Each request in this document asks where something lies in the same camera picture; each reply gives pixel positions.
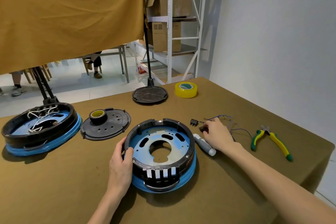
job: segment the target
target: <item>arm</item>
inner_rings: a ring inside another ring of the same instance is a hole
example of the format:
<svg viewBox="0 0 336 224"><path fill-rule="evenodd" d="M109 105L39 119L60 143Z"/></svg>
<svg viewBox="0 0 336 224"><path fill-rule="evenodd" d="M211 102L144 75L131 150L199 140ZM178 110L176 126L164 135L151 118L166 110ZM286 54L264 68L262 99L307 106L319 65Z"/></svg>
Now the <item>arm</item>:
<svg viewBox="0 0 336 224"><path fill-rule="evenodd" d="M281 217L291 224L336 223L336 211L313 194L247 152L221 121L207 121L205 140L244 170Z"/></svg>
<svg viewBox="0 0 336 224"><path fill-rule="evenodd" d="M133 148L128 148L123 160L121 157L121 151L125 140L126 137L115 146L114 153L110 160L110 177L108 179L106 193L88 224L110 223L115 210L131 184Z"/></svg>

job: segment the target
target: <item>person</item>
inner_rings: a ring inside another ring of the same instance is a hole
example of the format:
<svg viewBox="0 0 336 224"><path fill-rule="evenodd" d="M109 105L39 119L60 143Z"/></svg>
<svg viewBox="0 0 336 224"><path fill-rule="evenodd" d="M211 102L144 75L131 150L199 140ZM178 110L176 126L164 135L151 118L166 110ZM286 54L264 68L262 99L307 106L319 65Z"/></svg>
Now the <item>person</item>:
<svg viewBox="0 0 336 224"><path fill-rule="evenodd" d="M23 74L22 71L15 71L10 73L12 75L14 88L12 89L11 96L17 97L21 95L23 92L26 92L26 90L21 86L21 75Z"/></svg>
<svg viewBox="0 0 336 224"><path fill-rule="evenodd" d="M100 54L101 52L102 51L92 53L91 57L89 58L90 61L88 63L88 67L87 67L89 70L92 70L92 64L93 64L93 68L94 68L94 74L93 74L93 76L96 79L103 78L103 76L98 73L98 68L99 68L99 66L102 65L102 59L97 54Z"/></svg>
<svg viewBox="0 0 336 224"><path fill-rule="evenodd" d="M279 215L290 224L334 224L336 210L296 184L286 176L258 160L232 136L221 121L207 121L209 133L203 132L204 139L215 149L231 158L260 189ZM126 194L132 179L133 149L128 148L125 159L121 158L122 145L116 146L110 161L110 177L107 192L98 205L88 224L109 223L121 198Z"/></svg>

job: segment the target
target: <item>shelving unit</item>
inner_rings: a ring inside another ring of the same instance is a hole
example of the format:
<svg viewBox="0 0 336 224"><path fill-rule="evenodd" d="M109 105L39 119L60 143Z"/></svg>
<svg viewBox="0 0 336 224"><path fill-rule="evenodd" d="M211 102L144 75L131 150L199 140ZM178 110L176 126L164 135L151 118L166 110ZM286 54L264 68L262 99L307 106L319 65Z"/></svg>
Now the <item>shelving unit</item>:
<svg viewBox="0 0 336 224"><path fill-rule="evenodd" d="M173 0L168 0L168 16L157 16L157 17L148 18L148 22L167 22L167 27L168 27L168 51L167 52L153 52L153 47L149 46L149 52L152 52L153 54L158 55L160 57L163 57L165 58L165 61L167 61L167 65L165 65L156 59L153 59L153 62L155 63L152 64L152 60L150 60L152 77L155 80L157 80L161 85L166 84L166 83L184 81L186 79L197 77L199 54L201 51L201 37L202 37L202 28L203 28L205 0L200 0L200 4L198 8L196 6L195 0L191 0L191 3L196 12L195 16L187 16L184 18L173 18L172 17ZM173 22L197 22L198 27L197 27L197 32L195 32L196 36L172 38L172 23ZM189 46L186 44L181 44L181 52L172 52L172 40L178 40L178 39L181 39L181 40L196 39L196 47ZM145 46L140 44L137 41L134 42L134 46L135 46L136 64L148 72L147 60L137 60L136 46L140 46L144 49L145 49ZM184 74L179 74L177 71L172 69L172 58L175 56L180 56L180 55L193 55ZM195 63L194 72L189 73L189 70L193 63ZM137 76L138 76L138 81L139 81L140 77L138 73L138 68L137 68Z"/></svg>

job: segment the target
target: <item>yellow tape roll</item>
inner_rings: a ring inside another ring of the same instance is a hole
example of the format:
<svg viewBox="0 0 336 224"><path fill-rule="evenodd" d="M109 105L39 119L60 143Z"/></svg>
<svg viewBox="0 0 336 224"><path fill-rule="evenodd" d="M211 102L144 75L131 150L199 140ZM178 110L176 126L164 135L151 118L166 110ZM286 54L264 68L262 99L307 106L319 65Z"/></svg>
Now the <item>yellow tape roll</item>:
<svg viewBox="0 0 336 224"><path fill-rule="evenodd" d="M197 94L197 85L192 82L178 82L175 84L175 95L181 98L192 98Z"/></svg>

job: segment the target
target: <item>electrical tape roll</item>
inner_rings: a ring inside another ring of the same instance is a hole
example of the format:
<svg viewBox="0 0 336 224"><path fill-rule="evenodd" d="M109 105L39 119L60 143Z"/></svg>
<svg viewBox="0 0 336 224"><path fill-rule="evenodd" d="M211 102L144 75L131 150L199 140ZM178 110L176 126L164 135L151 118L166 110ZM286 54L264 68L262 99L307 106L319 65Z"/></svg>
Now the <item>electrical tape roll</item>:
<svg viewBox="0 0 336 224"><path fill-rule="evenodd" d="M95 125L102 124L107 120L107 114L105 110L102 109L94 110L90 113L89 117Z"/></svg>
<svg viewBox="0 0 336 224"><path fill-rule="evenodd" d="M197 85L192 82L175 84L175 95L181 98L193 98L197 94Z"/></svg>

